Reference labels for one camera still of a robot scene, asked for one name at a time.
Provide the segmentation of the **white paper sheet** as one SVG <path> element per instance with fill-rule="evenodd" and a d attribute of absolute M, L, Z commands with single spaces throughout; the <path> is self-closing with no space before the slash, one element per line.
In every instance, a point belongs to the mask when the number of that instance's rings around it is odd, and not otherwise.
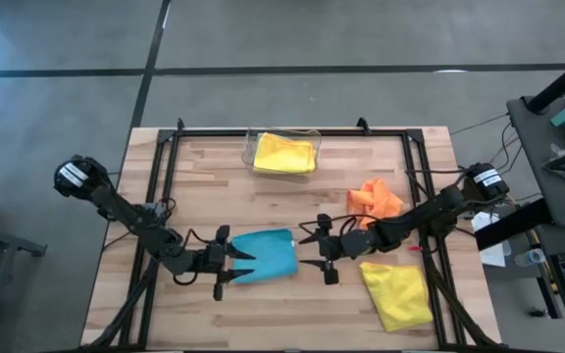
<path fill-rule="evenodd" d="M 471 220 L 473 230 L 480 230 L 499 220 L 496 213 L 479 212 Z M 480 258 L 484 265 L 505 268 L 505 258 L 512 252 L 511 245 L 508 240 L 493 245 L 490 248 L 480 251 Z"/>

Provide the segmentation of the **orange microfiber towel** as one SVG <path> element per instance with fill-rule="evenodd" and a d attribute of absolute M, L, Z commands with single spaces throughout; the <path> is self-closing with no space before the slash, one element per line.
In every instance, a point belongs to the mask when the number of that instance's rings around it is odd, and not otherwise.
<path fill-rule="evenodd" d="M 347 212 L 357 217 L 359 228 L 366 230 L 374 220 L 398 217 L 404 202 L 386 186 L 382 178 L 365 181 L 359 190 L 347 192 Z"/>

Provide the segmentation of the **blue microfiber towel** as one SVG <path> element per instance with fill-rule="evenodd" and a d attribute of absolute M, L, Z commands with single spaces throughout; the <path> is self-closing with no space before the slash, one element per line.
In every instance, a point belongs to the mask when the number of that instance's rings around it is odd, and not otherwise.
<path fill-rule="evenodd" d="M 235 283 L 250 283 L 291 277 L 298 273 L 295 242 L 289 228 L 259 230 L 235 236 L 231 244 L 254 260 L 234 259 L 235 270 L 252 273 L 235 278 Z"/>

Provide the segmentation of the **clear plastic bottle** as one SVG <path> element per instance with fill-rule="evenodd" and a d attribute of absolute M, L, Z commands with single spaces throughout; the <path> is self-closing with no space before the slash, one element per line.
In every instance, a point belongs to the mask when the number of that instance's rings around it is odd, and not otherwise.
<path fill-rule="evenodd" d="M 531 249 L 514 257 L 514 262 L 519 267 L 530 267 L 545 261 L 545 255 L 540 248 Z"/>

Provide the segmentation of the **black pole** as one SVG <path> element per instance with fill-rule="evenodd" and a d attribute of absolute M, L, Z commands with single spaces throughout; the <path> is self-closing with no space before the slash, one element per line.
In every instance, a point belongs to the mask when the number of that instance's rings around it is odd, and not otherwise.
<path fill-rule="evenodd" d="M 557 78 L 553 83 L 541 91 L 538 95 L 529 100 L 526 104 L 527 109 L 539 114 L 545 110 L 552 102 L 565 93 L 565 73 Z"/>

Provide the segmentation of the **yellow microfiber towel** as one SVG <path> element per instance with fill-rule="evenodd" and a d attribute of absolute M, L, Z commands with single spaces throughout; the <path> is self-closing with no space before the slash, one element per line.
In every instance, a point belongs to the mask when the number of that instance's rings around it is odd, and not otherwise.
<path fill-rule="evenodd" d="M 303 175 L 317 169 L 317 149 L 311 141 L 262 133 L 252 162 L 255 172 Z"/>
<path fill-rule="evenodd" d="M 429 291 L 419 266 L 359 265 L 379 318 L 387 332 L 430 323 Z"/>

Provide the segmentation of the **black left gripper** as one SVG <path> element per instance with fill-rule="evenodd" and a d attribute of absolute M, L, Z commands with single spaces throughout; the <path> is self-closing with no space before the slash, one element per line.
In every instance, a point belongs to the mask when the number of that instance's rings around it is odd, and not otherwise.
<path fill-rule="evenodd" d="M 253 269 L 230 269 L 226 270 L 226 257 L 240 260 L 255 260 L 250 254 L 234 247 L 228 243 L 230 227 L 222 225 L 217 229 L 215 238 L 208 242 L 205 249 L 201 252 L 196 265 L 197 272 L 203 274 L 213 274 L 216 281 L 213 288 L 213 298 L 222 300 L 224 285 L 238 277 L 249 275 Z"/>

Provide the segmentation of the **clear plastic bin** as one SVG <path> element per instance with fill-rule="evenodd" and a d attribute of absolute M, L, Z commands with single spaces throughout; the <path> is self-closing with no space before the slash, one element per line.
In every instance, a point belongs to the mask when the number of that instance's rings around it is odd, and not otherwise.
<path fill-rule="evenodd" d="M 256 152 L 257 140 L 258 140 L 258 137 L 262 133 L 265 133 L 265 132 L 273 133 L 273 134 L 276 134 L 276 135 L 280 135 L 280 136 L 287 137 L 287 138 L 290 138 L 290 139 L 295 139 L 295 140 L 311 141 L 317 149 L 316 163 L 317 163 L 317 169 L 318 169 L 318 160 L 319 160 L 320 148 L 321 148 L 321 144 L 322 144 L 322 135 L 316 129 L 288 129 L 288 128 L 280 128 L 280 127 L 270 127 L 270 128 L 250 127 L 247 130 L 247 133 L 245 134 L 245 137 L 244 137 L 241 160 L 244 163 L 244 165 L 247 168 L 249 168 L 252 172 L 260 173 L 260 174 L 293 175 L 293 174 L 283 174 L 283 173 L 255 172 L 253 170 L 252 162 L 254 160 L 254 153 Z"/>

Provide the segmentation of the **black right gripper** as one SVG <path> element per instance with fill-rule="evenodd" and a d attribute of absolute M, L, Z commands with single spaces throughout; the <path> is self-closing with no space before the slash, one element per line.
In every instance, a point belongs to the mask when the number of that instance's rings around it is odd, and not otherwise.
<path fill-rule="evenodd" d="M 324 260 L 301 260 L 301 263 L 319 268 L 323 272 L 325 284 L 338 284 L 338 271 L 334 267 L 334 261 L 348 256 L 341 240 L 346 229 L 351 231 L 356 226 L 357 217 L 350 216 L 344 221 L 339 229 L 339 236 L 331 235 L 333 219 L 330 216 L 319 214 L 317 221 L 317 233 L 300 240 L 299 244 L 318 241 L 319 253 Z"/>

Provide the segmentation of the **grey side table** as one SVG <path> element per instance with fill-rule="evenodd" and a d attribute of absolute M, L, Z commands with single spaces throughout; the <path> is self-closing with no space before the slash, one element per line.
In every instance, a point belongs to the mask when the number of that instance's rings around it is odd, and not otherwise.
<path fill-rule="evenodd" d="M 541 114 L 529 111 L 522 98 L 509 100 L 506 107 L 550 216 L 555 224 L 565 227 L 565 176 L 543 166 L 553 157 L 551 144 L 565 149 L 565 129 L 550 122 L 565 108 L 565 98 L 555 100 Z"/>

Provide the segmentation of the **black aluminium frame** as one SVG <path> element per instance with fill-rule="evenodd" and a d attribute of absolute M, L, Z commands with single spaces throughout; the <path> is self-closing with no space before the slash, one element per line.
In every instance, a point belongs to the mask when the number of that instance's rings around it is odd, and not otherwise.
<path fill-rule="evenodd" d="M 296 228 L 320 213 L 338 216 L 346 195 L 365 180 L 380 177 L 406 207 L 419 198 L 408 169 L 431 169 L 428 192 L 452 182 L 455 157 L 443 126 L 325 128 L 319 168 L 308 177 L 258 176 L 242 162 L 244 129 L 186 129 L 177 141 L 163 128 L 138 128 L 128 142 L 120 193 L 133 203 L 156 201 L 165 186 L 177 205 L 169 225 L 193 229 L 190 246 L 200 249 L 218 227 L 232 234 Z M 316 244 L 299 244 L 301 260 L 318 255 Z M 322 273 L 301 263 L 292 277 L 230 284 L 213 298 L 211 275 L 173 282 L 160 271 L 149 298 L 130 319 L 130 332 L 108 353 L 144 350 L 400 350 L 434 349 L 437 329 L 424 324 L 387 332 L 351 260 L 336 264 L 339 282 L 326 285 Z"/>

